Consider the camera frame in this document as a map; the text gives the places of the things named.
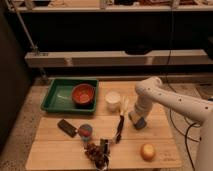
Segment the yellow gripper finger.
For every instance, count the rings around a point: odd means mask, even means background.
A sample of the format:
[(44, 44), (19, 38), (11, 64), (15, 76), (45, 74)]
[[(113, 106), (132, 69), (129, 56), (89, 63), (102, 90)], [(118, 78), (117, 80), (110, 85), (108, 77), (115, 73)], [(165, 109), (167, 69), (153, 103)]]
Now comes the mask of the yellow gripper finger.
[(128, 116), (129, 116), (129, 119), (131, 120), (131, 122), (132, 122), (133, 124), (136, 124), (136, 123), (137, 123), (137, 120), (138, 120), (138, 119), (137, 119), (137, 115), (135, 114), (134, 111), (129, 112)]

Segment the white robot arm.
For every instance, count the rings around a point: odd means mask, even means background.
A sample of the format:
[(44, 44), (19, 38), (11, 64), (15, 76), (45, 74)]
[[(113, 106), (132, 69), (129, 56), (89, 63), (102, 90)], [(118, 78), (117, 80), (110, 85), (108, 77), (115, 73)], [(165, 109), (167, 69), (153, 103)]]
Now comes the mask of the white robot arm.
[(162, 89), (159, 77), (150, 77), (135, 85), (137, 100), (129, 113), (136, 129), (146, 126), (146, 118), (154, 102), (171, 108), (202, 128), (197, 150), (195, 171), (213, 171), (213, 101), (195, 98)]

